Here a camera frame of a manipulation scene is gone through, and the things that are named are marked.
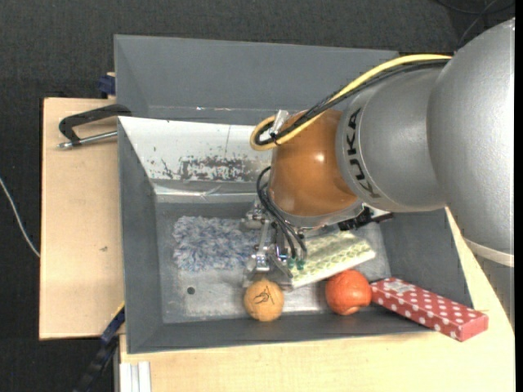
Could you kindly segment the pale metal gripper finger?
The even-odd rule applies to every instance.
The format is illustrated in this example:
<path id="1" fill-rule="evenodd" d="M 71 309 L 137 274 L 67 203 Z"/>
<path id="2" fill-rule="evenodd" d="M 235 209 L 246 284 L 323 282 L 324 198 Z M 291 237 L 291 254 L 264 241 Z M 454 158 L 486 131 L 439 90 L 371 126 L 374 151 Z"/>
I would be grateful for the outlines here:
<path id="1" fill-rule="evenodd" d="M 286 292 L 293 290 L 293 274 L 287 264 L 278 259 L 270 262 L 270 281 L 277 283 Z"/>
<path id="2" fill-rule="evenodd" d="M 268 274 L 270 264 L 267 254 L 256 253 L 251 255 L 245 264 L 243 274 L 243 287 L 248 287 L 254 281 Z"/>

